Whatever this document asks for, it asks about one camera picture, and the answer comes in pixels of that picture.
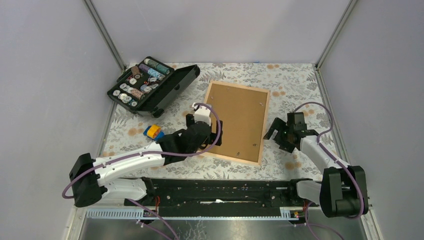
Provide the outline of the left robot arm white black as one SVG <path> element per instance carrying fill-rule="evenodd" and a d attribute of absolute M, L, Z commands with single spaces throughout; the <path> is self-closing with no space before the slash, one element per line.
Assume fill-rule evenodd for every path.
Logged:
<path fill-rule="evenodd" d="M 208 123 L 195 122 L 192 114 L 186 119 L 186 129 L 166 134 L 130 153 L 98 158 L 92 158 L 89 153 L 80 155 L 69 172 L 70 184 L 62 197 L 72 199 L 77 208 L 91 206 L 102 199 L 131 199 L 144 206 L 152 204 L 155 200 L 152 184 L 142 178 L 125 178 L 125 175 L 182 162 L 222 143 L 222 120 L 216 121 L 216 131 L 212 132 Z"/>

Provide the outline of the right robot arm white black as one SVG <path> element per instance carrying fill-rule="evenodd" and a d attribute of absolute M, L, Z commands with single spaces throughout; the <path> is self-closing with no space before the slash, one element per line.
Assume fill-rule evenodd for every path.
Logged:
<path fill-rule="evenodd" d="M 319 133 L 309 129 L 302 112 L 287 114 L 284 121 L 276 117 L 263 137 L 272 139 L 279 149 L 306 155 L 322 174 L 321 182 L 299 178 L 291 180 L 287 201 L 293 206 L 308 200 L 321 207 L 328 218 L 358 218 L 369 210 L 365 170 L 350 165 L 334 155 L 319 141 Z"/>

